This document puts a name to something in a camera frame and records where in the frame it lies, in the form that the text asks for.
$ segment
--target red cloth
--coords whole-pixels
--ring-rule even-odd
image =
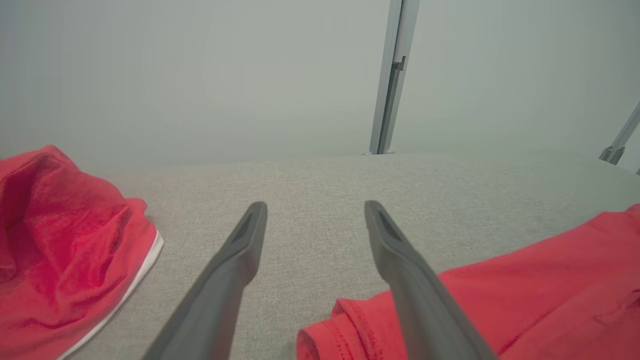
[[[53,146],[0,161],[0,359],[55,359],[123,297],[156,229]]]
[[[640,359],[640,205],[440,279],[501,359]],[[390,292],[339,299],[297,355],[406,359]]]

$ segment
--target crumpled red cloth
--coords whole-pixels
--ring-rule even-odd
[[[156,238],[146,207],[53,146],[0,161],[0,359],[55,359],[116,307]]]
[[[640,205],[439,276],[501,359],[640,359]],[[390,292],[339,299],[296,352],[406,359]]]

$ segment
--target gray textured surface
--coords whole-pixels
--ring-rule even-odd
[[[269,220],[232,359],[290,359],[337,297],[387,289],[364,201],[380,201],[437,271],[481,261],[640,202],[640,177],[552,153],[379,155],[153,170],[111,178],[165,240],[132,297],[72,359],[138,359],[253,201]]]

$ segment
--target vertical metal bar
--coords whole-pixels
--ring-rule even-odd
[[[634,133],[634,130],[636,130],[638,123],[640,123],[640,102],[631,113],[631,116],[629,116],[629,119],[622,127],[622,130],[620,130],[616,136],[616,139],[613,140],[611,146],[602,151],[600,159],[608,163],[612,163],[613,165],[617,165],[620,157],[625,152],[625,144],[631,137],[631,134]]]
[[[392,0],[387,20],[378,100],[371,131],[371,154],[384,154],[391,145],[396,115],[420,0]]]

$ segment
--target white trim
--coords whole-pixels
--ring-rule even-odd
[[[78,341],[74,346],[72,346],[70,349],[65,351],[64,354],[60,355],[58,357],[58,360],[62,360],[67,356],[71,355],[74,351],[79,349],[87,341],[89,341],[94,335],[96,335],[98,331],[100,331],[100,329],[107,324],[109,319],[111,319],[113,314],[115,314],[116,311],[118,311],[120,306],[127,300],[129,295],[131,295],[131,293],[133,292],[133,289],[135,289],[136,286],[140,283],[140,281],[142,281],[142,278],[147,274],[147,272],[151,269],[151,266],[153,266],[153,264],[156,262],[156,259],[158,258],[158,255],[160,255],[160,250],[162,249],[163,245],[164,245],[164,240],[162,239],[162,236],[160,236],[160,233],[156,231],[156,238],[154,240],[154,243],[151,245],[151,249],[149,249],[149,252],[145,257],[144,262],[142,262],[142,266],[140,267],[140,270],[138,270],[136,277],[133,279],[133,282],[127,289],[127,292],[124,293],[124,296],[122,297],[122,299],[120,299],[118,305],[116,305],[116,307],[107,316],[105,316],[104,319],[102,319],[93,329],[91,329],[90,332],[84,335],[84,337],[80,339],[80,341]]]

